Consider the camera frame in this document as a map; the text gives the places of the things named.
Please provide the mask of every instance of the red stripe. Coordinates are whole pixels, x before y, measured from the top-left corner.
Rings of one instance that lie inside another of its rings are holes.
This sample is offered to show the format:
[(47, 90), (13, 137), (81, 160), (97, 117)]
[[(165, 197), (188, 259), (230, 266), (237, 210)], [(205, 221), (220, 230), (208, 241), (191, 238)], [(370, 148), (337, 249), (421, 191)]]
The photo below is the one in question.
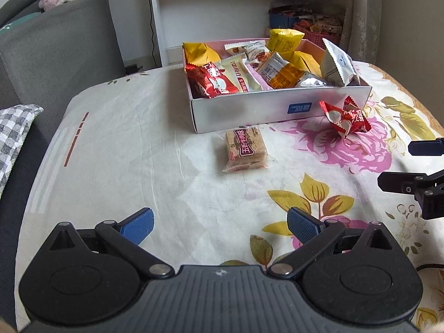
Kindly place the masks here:
[(66, 167), (68, 165), (68, 161), (69, 161), (69, 158), (71, 157), (71, 153), (72, 153), (72, 150), (74, 149), (74, 145), (75, 145), (75, 142), (77, 141), (77, 137), (78, 137), (78, 135), (74, 136), (74, 140), (72, 141), (71, 148), (69, 149), (68, 156), (66, 157), (64, 167)]
[(69, 148), (68, 156), (66, 157), (66, 160), (65, 160), (65, 165), (63, 165), (65, 168), (66, 168), (66, 166), (68, 165), (69, 158), (71, 157), (71, 153), (72, 153), (72, 151), (73, 151), (73, 149), (74, 149), (74, 145), (75, 145), (75, 143), (76, 143), (76, 141), (77, 141), (77, 138), (78, 138), (78, 136), (79, 136), (79, 134), (80, 134), (80, 130), (82, 129), (82, 126), (83, 126), (83, 124), (84, 124), (83, 122), (84, 122), (84, 121), (86, 120), (86, 118), (88, 117), (88, 114), (89, 114), (89, 111), (85, 114), (85, 116), (84, 116), (82, 122), (81, 122), (80, 125), (79, 125), (79, 128), (77, 129), (77, 133), (76, 133), (75, 136), (74, 136), (74, 140), (72, 141), (71, 147)]

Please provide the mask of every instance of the floral tablecloth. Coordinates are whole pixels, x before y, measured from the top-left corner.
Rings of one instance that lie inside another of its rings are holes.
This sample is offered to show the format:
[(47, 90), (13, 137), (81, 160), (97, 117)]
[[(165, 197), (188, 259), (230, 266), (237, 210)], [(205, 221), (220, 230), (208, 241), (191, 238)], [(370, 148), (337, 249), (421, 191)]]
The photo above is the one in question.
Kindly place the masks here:
[[(411, 140), (444, 136), (434, 117), (386, 73), (356, 63), (373, 86), (368, 133), (342, 140), (326, 118), (259, 126), (272, 157), (267, 169), (233, 174), (217, 133), (195, 134), (183, 70), (172, 66), (94, 86), (75, 97), (31, 191), (16, 260), (16, 287), (59, 221), (92, 228), (143, 206), (155, 212), (141, 246), (182, 264), (260, 264), (301, 244), (286, 225), (292, 206), (351, 228), (379, 220), (414, 266), (444, 263), (443, 220), (424, 221), (412, 196), (384, 193), (385, 170), (440, 170), (443, 157), (413, 157)], [(444, 318), (444, 270), (420, 272), (424, 296), (414, 317), (423, 328)], [(16, 294), (17, 326), (27, 317)]]

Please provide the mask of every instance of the checkered cushion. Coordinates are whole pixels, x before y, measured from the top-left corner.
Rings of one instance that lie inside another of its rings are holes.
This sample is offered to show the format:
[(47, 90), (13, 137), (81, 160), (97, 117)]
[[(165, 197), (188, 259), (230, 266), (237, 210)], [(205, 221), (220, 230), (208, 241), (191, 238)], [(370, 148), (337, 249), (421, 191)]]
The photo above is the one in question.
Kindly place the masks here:
[(42, 111), (37, 105), (0, 110), (0, 198), (31, 124)]

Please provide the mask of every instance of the yellow snack wrapper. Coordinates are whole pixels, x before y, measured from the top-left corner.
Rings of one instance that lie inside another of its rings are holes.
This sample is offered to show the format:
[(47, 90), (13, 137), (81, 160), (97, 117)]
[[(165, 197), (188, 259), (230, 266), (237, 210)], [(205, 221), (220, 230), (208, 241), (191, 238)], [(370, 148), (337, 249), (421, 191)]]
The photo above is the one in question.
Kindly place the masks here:
[(221, 59), (216, 51), (201, 42), (184, 42), (183, 49), (188, 64), (202, 66)]
[(304, 33), (293, 29), (272, 29), (267, 48), (273, 52), (296, 51), (304, 38)]
[(312, 74), (322, 77), (319, 64), (313, 56), (302, 51), (289, 51), (280, 53), (281, 57), (299, 69), (309, 71)]
[(259, 68), (258, 74), (273, 89), (294, 87), (305, 71), (285, 61), (277, 52), (273, 53)]

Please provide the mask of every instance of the red candy wrapper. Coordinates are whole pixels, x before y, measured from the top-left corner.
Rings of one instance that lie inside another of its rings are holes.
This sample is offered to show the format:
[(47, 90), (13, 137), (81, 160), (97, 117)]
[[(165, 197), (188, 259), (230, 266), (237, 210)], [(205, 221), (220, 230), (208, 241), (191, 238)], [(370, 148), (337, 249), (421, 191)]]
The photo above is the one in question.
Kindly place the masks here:
[(345, 99), (343, 109), (330, 105), (325, 101), (319, 101), (319, 105), (335, 130), (344, 139), (350, 133), (366, 133), (372, 128), (362, 110), (356, 106), (356, 103), (350, 96)]
[(214, 63), (209, 62), (203, 66), (187, 64), (185, 71), (196, 90), (204, 97), (233, 94), (239, 89), (223, 74)]

